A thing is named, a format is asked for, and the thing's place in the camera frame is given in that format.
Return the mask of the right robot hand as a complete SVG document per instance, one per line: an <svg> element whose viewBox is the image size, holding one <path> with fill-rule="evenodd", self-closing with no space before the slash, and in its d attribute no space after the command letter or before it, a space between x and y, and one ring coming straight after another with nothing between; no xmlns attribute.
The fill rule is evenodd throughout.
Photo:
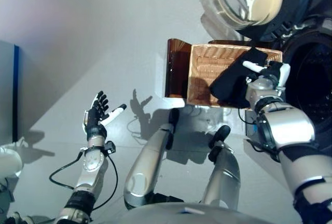
<svg viewBox="0 0 332 224"><path fill-rule="evenodd" d="M243 61L242 65L264 78L270 79L275 87L284 87L291 71L289 64L277 61L269 61L267 66L259 66L251 61Z"/></svg>

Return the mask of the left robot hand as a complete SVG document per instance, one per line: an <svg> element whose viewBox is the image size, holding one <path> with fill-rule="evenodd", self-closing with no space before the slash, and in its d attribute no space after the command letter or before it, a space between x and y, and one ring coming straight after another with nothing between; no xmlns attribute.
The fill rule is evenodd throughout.
<svg viewBox="0 0 332 224"><path fill-rule="evenodd" d="M87 135L87 140L93 136L107 137L106 127L114 121L127 108L126 104L121 104L112 111L109 109L107 95L100 91L98 92L89 110L85 110L82 128Z"/></svg>

